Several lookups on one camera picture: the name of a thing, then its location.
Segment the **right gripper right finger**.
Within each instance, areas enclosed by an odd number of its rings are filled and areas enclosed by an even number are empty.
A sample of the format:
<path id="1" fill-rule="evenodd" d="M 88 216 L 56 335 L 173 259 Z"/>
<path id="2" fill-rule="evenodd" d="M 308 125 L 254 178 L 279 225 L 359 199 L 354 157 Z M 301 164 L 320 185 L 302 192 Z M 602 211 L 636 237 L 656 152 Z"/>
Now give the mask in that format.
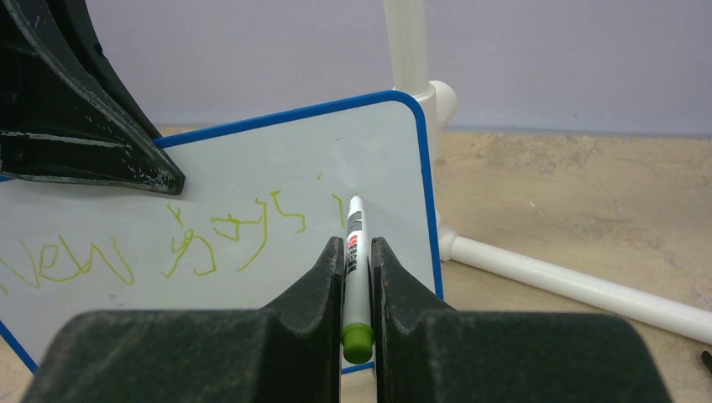
<path id="1" fill-rule="evenodd" d="M 608 315 L 459 311 L 384 238 L 371 247 L 380 402 L 668 402 L 631 324 Z"/>

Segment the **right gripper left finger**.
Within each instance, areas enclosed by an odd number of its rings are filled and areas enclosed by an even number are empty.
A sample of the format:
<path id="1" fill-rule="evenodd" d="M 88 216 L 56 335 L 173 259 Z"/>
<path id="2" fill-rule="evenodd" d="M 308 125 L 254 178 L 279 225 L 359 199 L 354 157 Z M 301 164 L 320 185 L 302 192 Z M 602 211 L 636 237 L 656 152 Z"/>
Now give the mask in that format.
<path id="1" fill-rule="evenodd" d="M 344 246 L 257 310 L 89 311 L 54 337 L 26 402 L 337 402 Z"/>

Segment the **white green whiteboard marker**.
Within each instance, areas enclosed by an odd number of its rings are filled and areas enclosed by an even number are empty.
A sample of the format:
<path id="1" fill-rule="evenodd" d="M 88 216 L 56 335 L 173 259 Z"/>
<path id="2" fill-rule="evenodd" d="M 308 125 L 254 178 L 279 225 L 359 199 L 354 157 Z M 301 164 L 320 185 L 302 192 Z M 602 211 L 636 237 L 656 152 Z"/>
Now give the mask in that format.
<path id="1" fill-rule="evenodd" d="M 365 364 L 373 357 L 375 333 L 372 325 L 370 238 L 364 201 L 352 196 L 349 202 L 341 344 L 344 359 L 351 364 Z"/>

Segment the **blue framed whiteboard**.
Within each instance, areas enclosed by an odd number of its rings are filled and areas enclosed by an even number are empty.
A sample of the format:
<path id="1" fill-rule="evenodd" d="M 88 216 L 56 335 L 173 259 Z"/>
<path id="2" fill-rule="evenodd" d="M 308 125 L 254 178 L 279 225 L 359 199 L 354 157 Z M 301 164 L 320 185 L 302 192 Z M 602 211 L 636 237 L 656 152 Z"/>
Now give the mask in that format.
<path id="1" fill-rule="evenodd" d="M 442 295 L 426 119 L 397 91 L 171 135 L 186 174 L 167 196 L 108 186 L 1 183 L 1 336 L 35 369 L 94 310 L 258 308 L 346 233 L 367 233 Z"/>

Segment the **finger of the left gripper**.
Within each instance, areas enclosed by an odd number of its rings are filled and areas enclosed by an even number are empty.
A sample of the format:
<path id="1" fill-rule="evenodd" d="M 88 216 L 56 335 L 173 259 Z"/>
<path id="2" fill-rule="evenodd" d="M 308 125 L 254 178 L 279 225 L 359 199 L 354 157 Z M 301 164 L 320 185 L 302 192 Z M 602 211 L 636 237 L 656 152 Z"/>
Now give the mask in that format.
<path id="1" fill-rule="evenodd" d="M 175 196 L 186 178 L 159 138 L 85 2 L 2 1 L 2 177 Z"/>

